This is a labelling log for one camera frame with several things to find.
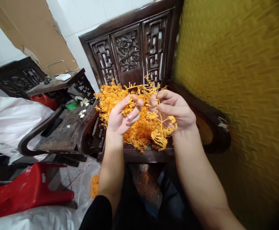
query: black sleeve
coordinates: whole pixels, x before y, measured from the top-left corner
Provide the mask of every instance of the black sleeve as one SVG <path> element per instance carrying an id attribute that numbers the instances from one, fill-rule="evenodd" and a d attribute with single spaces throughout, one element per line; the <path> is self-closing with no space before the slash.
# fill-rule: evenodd
<path id="1" fill-rule="evenodd" d="M 112 207 L 110 201 L 102 195 L 96 196 L 88 208 L 79 230 L 111 229 Z"/>

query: cordyceps flower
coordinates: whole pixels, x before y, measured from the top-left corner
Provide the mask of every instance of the cordyceps flower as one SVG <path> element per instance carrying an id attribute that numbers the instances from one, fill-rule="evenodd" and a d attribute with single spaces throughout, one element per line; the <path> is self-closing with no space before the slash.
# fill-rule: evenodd
<path id="1" fill-rule="evenodd" d="M 135 102 L 132 100 L 132 97 L 130 95 L 130 100 L 128 100 L 126 107 L 121 112 L 122 115 L 126 117 L 129 113 L 133 111 L 134 107 L 135 107 Z"/>
<path id="2" fill-rule="evenodd" d="M 155 119 L 155 118 L 158 117 L 158 115 L 156 114 L 156 112 L 150 112 L 150 111 L 148 111 L 148 112 L 147 112 L 147 115 L 148 115 L 148 118 L 150 118 L 150 119 Z"/>
<path id="3" fill-rule="evenodd" d="M 149 112 L 149 100 L 153 94 L 156 94 L 160 85 L 155 86 L 154 82 L 151 82 L 146 76 L 148 84 L 138 85 L 135 83 L 132 85 L 129 82 L 129 87 L 123 89 L 120 84 L 115 84 L 115 79 L 112 79 L 111 85 L 107 83 L 100 87 L 100 93 L 94 94 L 95 98 L 100 100 L 99 106 L 96 109 L 99 111 L 100 120 L 103 122 L 102 125 L 107 127 L 109 115 L 114 106 L 124 99 L 127 95 L 135 94 L 137 97 L 144 102 L 144 106 L 141 109 L 140 119 L 135 122 L 130 129 L 124 133 L 124 143 L 133 145 L 141 153 L 143 149 L 147 149 L 148 145 L 156 150 L 164 150 L 167 145 L 167 137 L 177 129 L 177 123 L 173 116 L 168 116 L 167 119 L 170 120 L 170 126 L 166 127 L 163 125 L 162 117 L 161 120 L 158 119 L 158 115 L 155 112 Z M 135 107 L 135 102 L 130 97 L 127 102 L 126 107 L 122 111 L 124 116 L 127 116 Z"/>
<path id="4" fill-rule="evenodd" d="M 171 123 L 171 124 L 173 124 L 173 123 L 175 123 L 175 122 L 176 122 L 176 119 L 175 119 L 175 117 L 174 117 L 174 116 L 168 116 L 168 117 L 167 117 L 167 119 L 169 119 L 169 120 L 170 120 L 170 123 Z"/>

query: floor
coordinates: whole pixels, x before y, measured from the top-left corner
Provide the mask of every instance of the floor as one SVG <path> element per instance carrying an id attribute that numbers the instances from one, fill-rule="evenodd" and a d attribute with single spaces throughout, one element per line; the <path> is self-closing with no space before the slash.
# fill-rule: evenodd
<path id="1" fill-rule="evenodd" d="M 75 196 L 70 206 L 77 207 L 81 173 L 91 162 L 95 162 L 95 160 L 88 158 L 86 162 L 81 162 L 78 168 L 68 166 L 67 168 L 59 168 L 59 170 L 50 172 L 49 176 L 53 179 L 49 184 L 49 189 L 61 191 L 68 189 L 73 191 Z M 157 179 L 164 165 L 129 164 L 129 166 L 132 171 L 133 182 L 139 194 L 146 197 L 154 210 L 158 210 L 162 194 Z"/>

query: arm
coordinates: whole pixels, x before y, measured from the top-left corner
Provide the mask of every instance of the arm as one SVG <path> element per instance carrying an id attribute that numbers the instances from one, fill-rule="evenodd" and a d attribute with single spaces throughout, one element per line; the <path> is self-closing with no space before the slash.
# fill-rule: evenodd
<path id="1" fill-rule="evenodd" d="M 174 115 L 177 171 L 188 201 L 205 229 L 244 229 L 231 212 L 224 189 L 210 165 L 196 126 L 196 116 L 185 100 L 169 90 L 158 92 L 161 116 Z M 156 106 L 155 96 L 150 100 Z"/>
<path id="2" fill-rule="evenodd" d="M 140 118 L 139 112 L 144 105 L 142 100 L 138 100 L 137 96 L 132 95 L 136 107 L 128 117 L 123 117 L 121 112 L 129 99 L 130 96 L 125 97 L 110 113 L 105 151 L 99 175 L 98 195 L 108 198 L 112 207 L 113 217 L 120 201 L 124 180 L 124 133 Z"/>

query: black pants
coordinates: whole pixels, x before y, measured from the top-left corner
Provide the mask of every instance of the black pants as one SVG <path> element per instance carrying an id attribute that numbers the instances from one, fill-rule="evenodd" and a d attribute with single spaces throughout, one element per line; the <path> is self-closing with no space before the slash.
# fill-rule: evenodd
<path id="1" fill-rule="evenodd" d="M 159 229 L 162 226 L 202 229 L 183 192 L 174 160 L 165 166 L 158 183 L 161 187 L 162 202 L 156 220 L 146 211 L 133 183 L 131 170 L 127 164 L 125 165 L 121 200 L 114 217 L 113 229 L 126 229 L 131 226 L 141 226 L 141 229 Z"/>

